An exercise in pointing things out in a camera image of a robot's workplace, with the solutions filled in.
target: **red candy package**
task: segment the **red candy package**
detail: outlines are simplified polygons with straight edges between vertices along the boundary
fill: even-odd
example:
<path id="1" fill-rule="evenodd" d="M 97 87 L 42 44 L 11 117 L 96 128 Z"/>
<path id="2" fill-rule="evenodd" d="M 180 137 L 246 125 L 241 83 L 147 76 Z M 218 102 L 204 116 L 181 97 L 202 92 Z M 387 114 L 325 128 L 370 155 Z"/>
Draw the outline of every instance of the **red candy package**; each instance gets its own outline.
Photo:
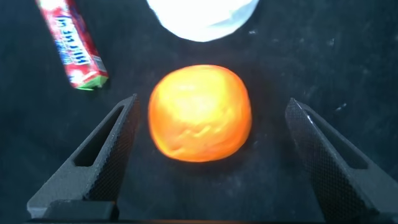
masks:
<path id="1" fill-rule="evenodd" d="M 108 79 L 74 0 L 36 0 L 74 88 L 92 90 Z"/>

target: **play dough ball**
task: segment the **play dough ball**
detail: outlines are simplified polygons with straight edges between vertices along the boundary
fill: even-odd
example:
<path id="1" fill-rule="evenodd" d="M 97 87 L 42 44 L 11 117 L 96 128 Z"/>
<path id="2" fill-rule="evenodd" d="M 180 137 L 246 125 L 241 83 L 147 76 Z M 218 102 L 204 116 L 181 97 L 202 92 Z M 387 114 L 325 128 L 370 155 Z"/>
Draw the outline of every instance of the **play dough ball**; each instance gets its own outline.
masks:
<path id="1" fill-rule="evenodd" d="M 248 138 L 252 123 L 244 83 L 216 65 L 195 65 L 168 74 L 150 96 L 148 119 L 157 148 L 188 162 L 232 155 Z"/>

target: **black background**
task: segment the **black background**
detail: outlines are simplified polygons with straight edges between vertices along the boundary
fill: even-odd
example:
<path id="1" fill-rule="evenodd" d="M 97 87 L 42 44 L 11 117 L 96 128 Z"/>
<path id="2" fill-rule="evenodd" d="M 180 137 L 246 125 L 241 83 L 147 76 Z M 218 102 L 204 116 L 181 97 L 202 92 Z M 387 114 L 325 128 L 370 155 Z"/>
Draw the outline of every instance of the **black background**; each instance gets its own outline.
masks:
<path id="1" fill-rule="evenodd" d="M 174 36 L 142 0 L 77 4 L 110 75 L 101 90 L 69 86 L 34 1 L 0 2 L 4 223 L 29 217 L 28 199 L 133 93 L 143 119 L 119 199 L 121 218 L 322 220 L 285 125 L 290 97 L 398 180 L 397 1 L 261 0 L 242 28 L 207 43 Z M 167 73 L 203 63 L 228 67 L 245 82 L 251 136 L 222 161 L 172 161 L 150 140 L 147 100 Z"/>

